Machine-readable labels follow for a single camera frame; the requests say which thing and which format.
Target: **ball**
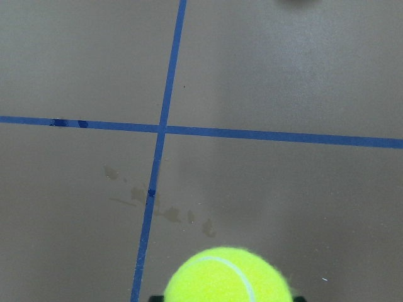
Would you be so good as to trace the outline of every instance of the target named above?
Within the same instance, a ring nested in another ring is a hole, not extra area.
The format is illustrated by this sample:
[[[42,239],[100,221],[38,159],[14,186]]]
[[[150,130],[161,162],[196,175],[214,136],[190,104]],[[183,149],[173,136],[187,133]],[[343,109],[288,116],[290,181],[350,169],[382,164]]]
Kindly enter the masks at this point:
[[[164,302],[292,302],[279,271],[244,249],[216,247],[187,260],[172,276]]]

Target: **floor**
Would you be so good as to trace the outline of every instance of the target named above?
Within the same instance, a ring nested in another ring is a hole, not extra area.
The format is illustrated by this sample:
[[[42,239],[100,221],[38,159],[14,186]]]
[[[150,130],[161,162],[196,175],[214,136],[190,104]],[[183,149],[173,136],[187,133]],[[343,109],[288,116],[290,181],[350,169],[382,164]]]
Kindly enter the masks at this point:
[[[401,301],[402,1],[0,8],[1,301],[147,301],[220,245]]]

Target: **tennis ball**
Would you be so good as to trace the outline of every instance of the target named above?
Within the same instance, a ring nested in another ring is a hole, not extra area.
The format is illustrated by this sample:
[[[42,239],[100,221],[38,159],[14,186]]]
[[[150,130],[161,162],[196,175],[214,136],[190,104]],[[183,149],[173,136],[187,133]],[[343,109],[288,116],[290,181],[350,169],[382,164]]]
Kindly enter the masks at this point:
[[[292,302],[292,295],[283,276],[259,256],[216,247],[175,272],[164,302]]]

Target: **vertical blue line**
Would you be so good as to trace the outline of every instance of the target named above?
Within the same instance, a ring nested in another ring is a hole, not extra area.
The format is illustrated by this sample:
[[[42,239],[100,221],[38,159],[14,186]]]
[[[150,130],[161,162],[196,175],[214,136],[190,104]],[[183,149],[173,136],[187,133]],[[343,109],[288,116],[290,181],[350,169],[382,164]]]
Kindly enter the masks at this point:
[[[139,250],[137,252],[137,261],[133,278],[132,294],[130,302],[139,302],[140,288],[144,270],[145,256],[147,253],[147,246],[149,242],[152,212],[154,209],[154,200],[157,191],[157,180],[159,173],[159,166],[161,163],[162,151],[164,150],[164,141],[166,134],[166,127],[169,115],[169,107],[171,105],[171,96],[175,78],[176,62],[178,61],[179,45],[181,42],[181,34],[184,20],[184,11],[186,8],[186,0],[180,0],[178,15],[176,17],[176,25],[174,31],[174,38],[171,49],[171,56],[169,58],[169,66],[166,77],[164,99],[162,102],[161,117],[159,120],[158,134],[156,149],[154,152],[154,161],[152,163],[151,177],[149,183],[149,190],[147,193],[147,201],[145,203],[143,225],[140,235]]]

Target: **blue line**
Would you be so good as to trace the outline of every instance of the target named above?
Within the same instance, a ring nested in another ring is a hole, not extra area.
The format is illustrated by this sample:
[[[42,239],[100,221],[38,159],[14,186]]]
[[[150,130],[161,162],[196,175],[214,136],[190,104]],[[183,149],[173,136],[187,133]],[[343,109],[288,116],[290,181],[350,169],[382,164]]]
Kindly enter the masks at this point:
[[[199,135],[203,137],[244,138],[250,140],[272,140],[278,142],[323,143],[327,145],[403,149],[403,140],[395,138],[347,137],[342,135],[233,130],[184,126],[168,126],[166,133],[179,135]]]
[[[164,150],[166,127],[169,116],[169,107],[171,105],[171,96],[175,78],[176,63],[178,61],[179,45],[181,42],[181,33],[182,33],[185,9],[186,9],[186,0],[180,0],[178,15],[176,17],[176,25],[174,31],[174,38],[172,42],[171,56],[169,58],[169,66],[164,91],[164,100],[162,102],[156,149],[154,152],[154,161],[152,163],[147,201],[145,203],[143,225],[141,229],[139,250],[137,252],[137,261],[133,277],[133,287],[132,287],[132,294],[130,296],[130,302],[139,302],[140,298],[141,281],[143,276],[145,256],[147,253],[147,246],[150,235],[152,212],[154,209],[154,200],[157,191],[159,166],[161,163],[162,151]]]
[[[63,120],[60,118],[27,118],[22,116],[0,116],[0,123],[152,133],[158,132],[158,125],[114,123],[110,121]]]

